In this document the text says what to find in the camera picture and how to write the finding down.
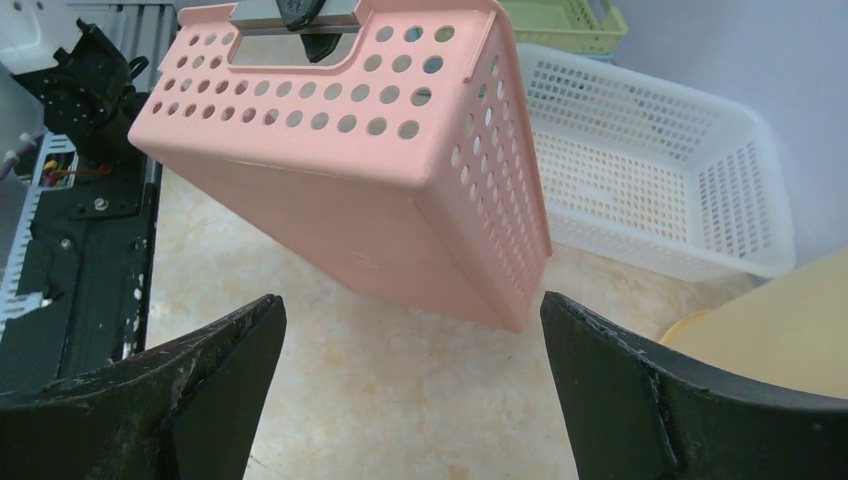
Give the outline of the pink plastic basket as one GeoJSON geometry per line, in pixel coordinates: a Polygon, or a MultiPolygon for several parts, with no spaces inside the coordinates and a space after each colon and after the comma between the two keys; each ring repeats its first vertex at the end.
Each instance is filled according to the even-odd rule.
{"type": "Polygon", "coordinates": [[[360,1],[331,66],[249,66],[234,4],[186,8],[128,137],[345,287],[519,332],[552,253],[495,1],[360,1]]]}

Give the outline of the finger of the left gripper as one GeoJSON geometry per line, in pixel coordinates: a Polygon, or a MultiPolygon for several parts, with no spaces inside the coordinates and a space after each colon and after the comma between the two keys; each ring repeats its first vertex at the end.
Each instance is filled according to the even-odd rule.
{"type": "Polygon", "coordinates": [[[275,3],[286,29],[299,31],[317,18],[325,0],[276,0],[275,3]]]}
{"type": "Polygon", "coordinates": [[[299,36],[310,64],[317,64],[331,55],[342,37],[342,33],[311,33],[299,36]]]}

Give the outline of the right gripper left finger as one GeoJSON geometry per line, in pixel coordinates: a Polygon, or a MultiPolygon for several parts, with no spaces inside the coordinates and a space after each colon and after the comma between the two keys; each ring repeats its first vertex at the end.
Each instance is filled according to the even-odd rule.
{"type": "Polygon", "coordinates": [[[113,365],[1,397],[5,479],[240,479],[287,325],[267,294],[113,365]]]}

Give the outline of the yellow capybara bucket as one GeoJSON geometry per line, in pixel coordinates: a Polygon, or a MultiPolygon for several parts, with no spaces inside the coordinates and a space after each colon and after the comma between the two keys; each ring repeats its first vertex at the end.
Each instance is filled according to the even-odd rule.
{"type": "Polygon", "coordinates": [[[847,252],[839,250],[671,326],[661,344],[714,367],[847,396],[847,252]]]}

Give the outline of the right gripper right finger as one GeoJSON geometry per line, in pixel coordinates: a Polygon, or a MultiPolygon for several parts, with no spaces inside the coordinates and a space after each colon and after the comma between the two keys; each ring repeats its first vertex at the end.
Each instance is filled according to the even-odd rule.
{"type": "Polygon", "coordinates": [[[740,376],[565,295],[540,307],[582,479],[843,479],[847,403],[740,376]]]}

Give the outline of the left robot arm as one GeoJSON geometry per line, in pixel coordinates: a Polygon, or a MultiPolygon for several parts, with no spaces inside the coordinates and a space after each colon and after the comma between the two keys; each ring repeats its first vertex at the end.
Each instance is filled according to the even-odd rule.
{"type": "MultiPolygon", "coordinates": [[[[300,36],[306,58],[332,53],[347,26],[356,25],[354,1],[239,1],[225,7],[241,33],[278,31],[300,36]]],[[[88,164],[135,162],[128,140],[147,96],[133,82],[146,57],[127,59],[94,24],[64,2],[4,1],[1,64],[44,108],[46,128],[65,135],[88,164]]]]}

